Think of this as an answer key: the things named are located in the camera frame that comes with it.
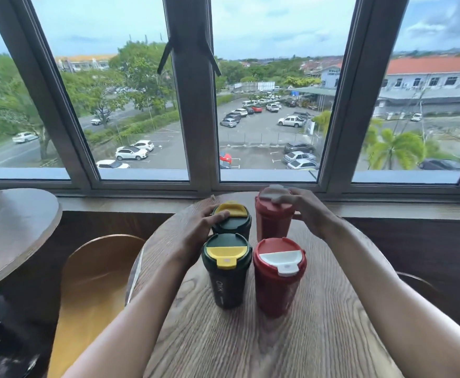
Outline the round wooden side table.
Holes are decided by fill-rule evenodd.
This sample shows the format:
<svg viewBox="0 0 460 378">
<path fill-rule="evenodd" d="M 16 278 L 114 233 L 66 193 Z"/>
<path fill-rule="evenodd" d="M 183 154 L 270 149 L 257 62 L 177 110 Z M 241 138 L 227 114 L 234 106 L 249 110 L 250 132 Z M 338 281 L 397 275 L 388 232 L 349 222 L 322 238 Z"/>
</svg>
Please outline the round wooden side table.
<svg viewBox="0 0 460 378">
<path fill-rule="evenodd" d="M 63 209 L 45 190 L 0 190 L 0 281 L 35 254 L 53 234 Z"/>
</svg>

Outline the person's left forearm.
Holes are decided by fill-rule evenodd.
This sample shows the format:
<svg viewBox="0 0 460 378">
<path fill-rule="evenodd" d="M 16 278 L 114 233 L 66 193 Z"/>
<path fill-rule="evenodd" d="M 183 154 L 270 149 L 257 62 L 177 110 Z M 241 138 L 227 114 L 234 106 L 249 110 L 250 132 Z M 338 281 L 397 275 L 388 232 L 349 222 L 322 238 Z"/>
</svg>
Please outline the person's left forearm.
<svg viewBox="0 0 460 378">
<path fill-rule="evenodd" d="M 199 257 L 169 256 L 62 378 L 142 378 L 183 279 Z"/>
</svg>

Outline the green tumbler with yellow lid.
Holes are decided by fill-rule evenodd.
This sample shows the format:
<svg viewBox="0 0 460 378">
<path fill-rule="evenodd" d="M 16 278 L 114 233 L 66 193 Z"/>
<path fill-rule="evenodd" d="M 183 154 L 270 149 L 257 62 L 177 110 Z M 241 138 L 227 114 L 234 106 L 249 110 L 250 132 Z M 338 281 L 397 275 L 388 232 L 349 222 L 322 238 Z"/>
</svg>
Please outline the green tumbler with yellow lid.
<svg viewBox="0 0 460 378">
<path fill-rule="evenodd" d="M 213 225 L 212 232 L 214 234 L 240 234 L 249 240 L 252 216 L 246 206 L 236 201 L 226 201 L 216 206 L 211 215 L 216 215 L 224 210 L 230 212 L 229 217 Z"/>
<path fill-rule="evenodd" d="M 216 305 L 224 310 L 239 307 L 252 263 L 248 240 L 238 233 L 214 234 L 204 244 L 201 259 L 209 274 Z"/>
</svg>

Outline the black glossy object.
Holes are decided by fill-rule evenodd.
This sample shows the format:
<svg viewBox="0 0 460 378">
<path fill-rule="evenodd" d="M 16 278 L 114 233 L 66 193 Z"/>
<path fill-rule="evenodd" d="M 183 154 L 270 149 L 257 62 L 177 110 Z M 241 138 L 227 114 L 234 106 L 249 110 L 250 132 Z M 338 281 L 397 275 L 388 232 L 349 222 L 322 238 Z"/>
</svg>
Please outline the black glossy object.
<svg viewBox="0 0 460 378">
<path fill-rule="evenodd" d="M 52 336 L 0 294 L 0 378 L 47 378 Z"/>
</svg>

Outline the curved wooden chair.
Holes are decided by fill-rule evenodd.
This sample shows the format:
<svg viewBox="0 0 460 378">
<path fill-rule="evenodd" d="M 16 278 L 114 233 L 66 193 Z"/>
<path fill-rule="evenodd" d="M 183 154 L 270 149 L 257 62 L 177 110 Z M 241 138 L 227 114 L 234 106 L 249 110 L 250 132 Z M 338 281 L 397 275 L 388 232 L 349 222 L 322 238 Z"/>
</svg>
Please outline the curved wooden chair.
<svg viewBox="0 0 460 378">
<path fill-rule="evenodd" d="M 124 309 L 129 275 L 144 244 L 134 235 L 106 235 L 68 258 L 47 378 L 61 378 Z"/>
<path fill-rule="evenodd" d="M 428 281 L 404 272 L 397 272 L 397 275 L 403 282 L 405 282 L 418 294 L 420 294 L 422 297 L 434 305 L 436 305 L 441 300 L 441 292 Z"/>
</svg>

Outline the grey metal window frame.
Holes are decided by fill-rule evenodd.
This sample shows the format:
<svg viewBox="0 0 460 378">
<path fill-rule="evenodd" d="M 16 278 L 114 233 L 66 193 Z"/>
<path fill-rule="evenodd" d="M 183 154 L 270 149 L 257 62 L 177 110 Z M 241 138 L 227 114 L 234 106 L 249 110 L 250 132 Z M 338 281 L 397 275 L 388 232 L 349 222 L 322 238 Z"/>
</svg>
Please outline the grey metal window frame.
<svg viewBox="0 0 460 378">
<path fill-rule="evenodd" d="M 369 127 L 371 108 L 397 39 L 409 0 L 356 0 L 341 81 L 334 103 L 317 184 L 289 180 L 328 201 L 460 200 L 455 185 L 353 183 L 357 159 Z M 31 0 L 0 0 L 0 35 L 19 68 L 27 90 L 69 175 L 62 179 L 0 179 L 0 190 L 38 188 L 57 196 L 208 197 L 224 192 L 258 191 L 273 183 L 221 181 L 216 159 L 216 62 L 211 0 L 163 0 L 189 181 L 101 180 L 90 158 L 73 106 Z"/>
</svg>

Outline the building with yellow roof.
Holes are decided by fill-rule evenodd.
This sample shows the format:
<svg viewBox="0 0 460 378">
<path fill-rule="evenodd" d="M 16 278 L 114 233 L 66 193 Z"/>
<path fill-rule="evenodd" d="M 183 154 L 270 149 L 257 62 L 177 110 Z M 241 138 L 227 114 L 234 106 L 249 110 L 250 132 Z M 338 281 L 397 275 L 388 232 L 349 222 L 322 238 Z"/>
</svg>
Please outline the building with yellow roof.
<svg viewBox="0 0 460 378">
<path fill-rule="evenodd" d="M 55 61 L 60 71 L 77 73 L 88 70 L 107 70 L 109 61 L 116 54 L 56 56 Z"/>
</svg>

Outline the white building with red roof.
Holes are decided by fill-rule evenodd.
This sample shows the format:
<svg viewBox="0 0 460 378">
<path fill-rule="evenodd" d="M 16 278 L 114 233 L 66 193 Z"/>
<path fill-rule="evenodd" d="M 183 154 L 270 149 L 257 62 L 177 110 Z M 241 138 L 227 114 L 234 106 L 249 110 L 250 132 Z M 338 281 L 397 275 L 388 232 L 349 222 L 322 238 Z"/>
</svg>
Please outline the white building with red roof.
<svg viewBox="0 0 460 378">
<path fill-rule="evenodd" d="M 454 113 L 460 113 L 460 56 L 408 56 L 389 61 L 374 117 L 391 120 Z"/>
</svg>

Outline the palm tree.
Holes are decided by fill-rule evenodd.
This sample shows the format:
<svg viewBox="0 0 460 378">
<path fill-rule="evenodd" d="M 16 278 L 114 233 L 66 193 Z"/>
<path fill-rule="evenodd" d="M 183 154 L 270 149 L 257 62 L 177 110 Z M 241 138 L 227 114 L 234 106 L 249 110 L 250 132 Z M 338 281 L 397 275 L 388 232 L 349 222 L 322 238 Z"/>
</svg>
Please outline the palm tree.
<svg viewBox="0 0 460 378">
<path fill-rule="evenodd" d="M 416 132 L 383 129 L 366 148 L 369 170 L 412 170 L 424 160 L 425 144 Z"/>
</svg>

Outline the group of parked cars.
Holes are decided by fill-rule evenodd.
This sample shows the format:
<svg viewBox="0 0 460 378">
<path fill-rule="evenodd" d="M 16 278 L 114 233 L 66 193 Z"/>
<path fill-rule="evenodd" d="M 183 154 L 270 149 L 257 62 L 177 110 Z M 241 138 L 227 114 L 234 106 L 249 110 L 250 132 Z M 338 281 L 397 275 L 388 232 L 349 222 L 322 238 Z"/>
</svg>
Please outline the group of parked cars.
<svg viewBox="0 0 460 378">
<path fill-rule="evenodd" d="M 298 170 L 318 167 L 322 138 L 312 111 L 293 99 L 245 101 L 223 94 L 202 112 L 173 106 L 140 111 L 132 103 L 111 113 L 106 125 L 84 122 L 93 159 L 124 163 L 131 169 L 195 169 L 196 160 L 216 162 L 221 171 Z"/>
</svg>

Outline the red tumbler with white lid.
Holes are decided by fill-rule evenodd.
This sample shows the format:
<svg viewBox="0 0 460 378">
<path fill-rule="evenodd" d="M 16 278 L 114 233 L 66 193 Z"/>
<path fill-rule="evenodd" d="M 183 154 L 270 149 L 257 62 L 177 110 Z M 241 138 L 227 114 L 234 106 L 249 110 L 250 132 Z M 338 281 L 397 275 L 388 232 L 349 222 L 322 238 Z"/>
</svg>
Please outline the red tumbler with white lid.
<svg viewBox="0 0 460 378">
<path fill-rule="evenodd" d="M 287 237 L 295 209 L 292 204 L 272 203 L 272 199 L 290 191 L 279 184 L 272 184 L 255 197 L 257 241 L 267 238 Z"/>
<path fill-rule="evenodd" d="M 267 238 L 252 253 L 258 308 L 268 318 L 284 316 L 306 271 L 306 252 L 289 238 Z"/>
</svg>

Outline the person's right forearm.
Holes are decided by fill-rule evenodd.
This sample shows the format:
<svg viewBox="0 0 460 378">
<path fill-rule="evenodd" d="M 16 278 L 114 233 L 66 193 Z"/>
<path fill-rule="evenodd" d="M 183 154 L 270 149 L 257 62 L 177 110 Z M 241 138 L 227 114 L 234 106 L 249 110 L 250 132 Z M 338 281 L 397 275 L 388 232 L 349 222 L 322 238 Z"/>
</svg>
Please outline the person's right forearm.
<svg viewBox="0 0 460 378">
<path fill-rule="evenodd" d="M 460 378 L 460 325 L 403 282 L 381 251 L 339 217 L 320 231 L 405 378 Z"/>
</svg>

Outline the person's right hand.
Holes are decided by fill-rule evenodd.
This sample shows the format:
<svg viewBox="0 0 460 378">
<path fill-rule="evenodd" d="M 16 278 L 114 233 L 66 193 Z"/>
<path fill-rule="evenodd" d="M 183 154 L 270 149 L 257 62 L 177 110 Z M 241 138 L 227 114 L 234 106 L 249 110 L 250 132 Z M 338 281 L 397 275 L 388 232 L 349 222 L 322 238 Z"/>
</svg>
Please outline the person's right hand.
<svg viewBox="0 0 460 378">
<path fill-rule="evenodd" d="M 295 211 L 311 211 L 314 216 L 312 224 L 306 224 L 312 234 L 322 240 L 331 240 L 343 233 L 344 226 L 341 218 L 331 212 L 316 196 L 309 190 L 290 188 L 290 195 L 283 194 L 272 199 L 272 203 L 292 204 Z"/>
</svg>

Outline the person's left hand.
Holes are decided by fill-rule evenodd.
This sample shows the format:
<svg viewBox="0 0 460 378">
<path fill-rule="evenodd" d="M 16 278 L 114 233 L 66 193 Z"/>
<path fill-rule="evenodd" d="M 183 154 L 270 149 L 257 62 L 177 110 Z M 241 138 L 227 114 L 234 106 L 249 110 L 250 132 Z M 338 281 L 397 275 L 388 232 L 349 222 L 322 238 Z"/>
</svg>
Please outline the person's left hand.
<svg viewBox="0 0 460 378">
<path fill-rule="evenodd" d="M 168 264 L 185 271 L 195 265 L 212 230 L 206 229 L 206 215 L 212 213 L 215 207 L 209 206 L 190 216 L 180 240 L 168 256 Z"/>
</svg>

